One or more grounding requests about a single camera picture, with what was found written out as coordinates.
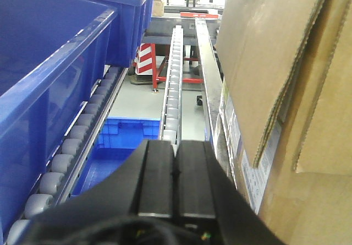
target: white label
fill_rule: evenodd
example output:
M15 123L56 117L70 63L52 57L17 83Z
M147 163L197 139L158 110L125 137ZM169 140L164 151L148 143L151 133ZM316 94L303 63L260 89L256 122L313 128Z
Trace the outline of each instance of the white label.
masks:
M231 126L230 126L230 140L232 145L232 151L234 153L235 159L237 158L237 151L240 142L241 132L238 126L238 121L236 118L236 114L234 113L232 116Z
M233 182L237 188L237 182L236 182L236 174L235 174L235 158L236 158L236 153L233 152L232 150L232 145L231 145L231 141L227 147L228 150L228 154L229 154L229 161L230 161L230 170L231 170L231 175L232 175L232 179Z
M280 139L280 134L281 127L276 122L258 168L252 168L250 166L246 151L243 152L241 164L242 173L248 192L250 206L256 214L258 214L262 203L270 169L273 164L276 148Z
M222 89L221 89L221 96L220 96L220 105L219 105L219 112L221 118L224 120L224 112L225 112L225 106L226 106L226 101L227 101L227 96L229 92L226 86L226 81L224 79L224 82L222 84Z
M234 107L232 104L232 100L231 100L231 97L228 96L226 106L225 106L225 124L227 128L229 128L229 124L230 124L230 120L232 118L233 112L234 112Z
M219 135L220 135L220 131L221 131L221 125L222 125L222 121L220 119L220 116L218 115L217 121L216 121L216 125L215 125L215 134L213 135L213 145L214 145L214 153L216 158L218 158L218 139L219 139ZM210 134L208 134L208 130L206 131L206 140L209 139Z

